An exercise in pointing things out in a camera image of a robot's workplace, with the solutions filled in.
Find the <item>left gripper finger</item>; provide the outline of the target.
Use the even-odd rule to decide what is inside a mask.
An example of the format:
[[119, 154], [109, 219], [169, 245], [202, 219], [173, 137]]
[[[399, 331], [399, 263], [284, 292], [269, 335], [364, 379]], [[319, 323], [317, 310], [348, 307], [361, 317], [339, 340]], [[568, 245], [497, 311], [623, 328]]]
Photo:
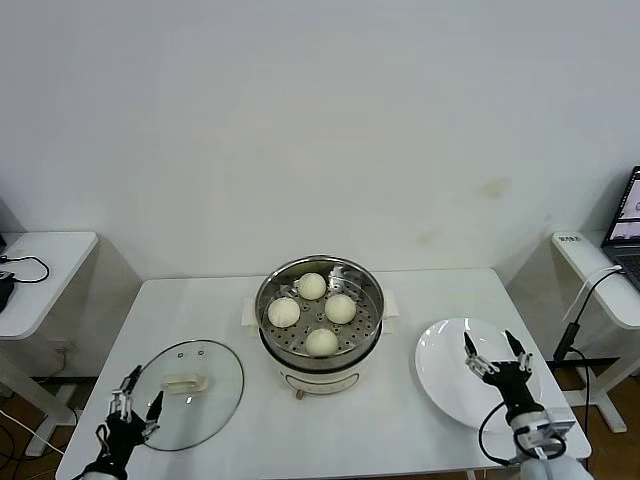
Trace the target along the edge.
[[145, 416], [145, 429], [142, 433], [144, 438], [150, 438], [159, 429], [159, 417], [162, 412], [163, 399], [164, 392], [160, 391], [149, 404], [149, 408]]
[[116, 414], [119, 418], [130, 418], [132, 415], [131, 395], [135, 385], [141, 375], [142, 366], [137, 365], [133, 371], [127, 375], [120, 386], [112, 391], [112, 398], [109, 404], [109, 414]]

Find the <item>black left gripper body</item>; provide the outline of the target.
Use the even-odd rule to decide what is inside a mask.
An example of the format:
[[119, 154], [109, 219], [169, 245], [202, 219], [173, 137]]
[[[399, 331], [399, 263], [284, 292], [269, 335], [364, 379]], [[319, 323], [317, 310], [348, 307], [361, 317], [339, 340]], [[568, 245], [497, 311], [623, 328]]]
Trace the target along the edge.
[[107, 450], [100, 453], [94, 462], [97, 471], [125, 471], [133, 450], [145, 442], [146, 422], [137, 414], [131, 415], [129, 422], [119, 414], [106, 418], [108, 435]]

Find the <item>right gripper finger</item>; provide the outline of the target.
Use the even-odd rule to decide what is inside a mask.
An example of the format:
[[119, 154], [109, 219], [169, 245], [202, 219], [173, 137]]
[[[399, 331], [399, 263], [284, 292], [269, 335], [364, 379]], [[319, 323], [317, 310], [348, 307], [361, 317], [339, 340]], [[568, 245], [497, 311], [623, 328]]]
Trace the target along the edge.
[[467, 332], [464, 333], [464, 350], [466, 352], [465, 364], [478, 378], [484, 380], [500, 372], [496, 365], [478, 354], [475, 344]]
[[509, 331], [505, 331], [508, 344], [516, 357], [515, 361], [507, 362], [505, 368], [509, 373], [523, 372], [531, 373], [530, 366], [532, 354], [527, 352], [522, 343]]

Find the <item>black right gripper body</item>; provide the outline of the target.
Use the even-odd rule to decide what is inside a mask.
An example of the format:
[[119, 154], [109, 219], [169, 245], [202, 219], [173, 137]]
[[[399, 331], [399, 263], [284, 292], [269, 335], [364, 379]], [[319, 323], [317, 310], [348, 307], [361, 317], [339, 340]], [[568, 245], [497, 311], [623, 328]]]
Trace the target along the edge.
[[523, 415], [543, 410], [543, 406], [534, 400], [527, 386], [531, 377], [528, 370], [522, 370], [516, 361], [492, 362], [491, 366], [492, 370], [484, 373], [482, 380], [498, 389], [507, 415]]

